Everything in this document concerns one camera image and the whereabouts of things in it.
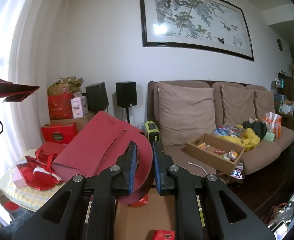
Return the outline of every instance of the black speaker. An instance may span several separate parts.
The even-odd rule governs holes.
[[[117,105],[123,108],[137,105],[136,82],[116,83]]]
[[[105,83],[97,83],[86,87],[88,107],[91,112],[104,111],[108,106],[108,97]]]

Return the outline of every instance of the dark wooden floor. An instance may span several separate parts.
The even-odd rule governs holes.
[[[230,188],[260,218],[273,205],[288,202],[294,192],[294,141],[273,163]]]

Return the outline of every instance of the white wall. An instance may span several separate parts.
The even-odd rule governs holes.
[[[115,82],[136,81],[138,105],[131,108],[131,123],[145,120],[149,81],[218,80],[263,85],[287,70],[289,46],[269,26],[263,13],[247,0],[227,0],[241,7],[251,35],[254,62],[198,49],[143,47],[139,0],[70,0],[66,27],[66,66],[60,76],[83,77],[85,87],[105,82],[113,107]],[[279,51],[276,40],[282,40]]]
[[[294,20],[294,4],[289,3],[263,12],[267,25]]]

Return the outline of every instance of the blue gripper pad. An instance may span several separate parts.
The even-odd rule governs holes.
[[[160,172],[159,172],[159,166],[158,166],[158,160],[156,156],[156,149],[154,144],[152,145],[153,148],[153,155],[154,155],[154,166],[155,166],[155,181],[156,181],[156,189],[158,194],[160,194]]]
[[[133,184],[135,182],[135,173],[136,173],[136,164],[137,164],[137,145],[134,146],[134,151],[131,160],[130,173],[129,173],[129,195],[132,195]]]

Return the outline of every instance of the framed painting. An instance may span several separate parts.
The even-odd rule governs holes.
[[[254,60],[241,8],[224,0],[140,0],[144,47],[205,49]]]

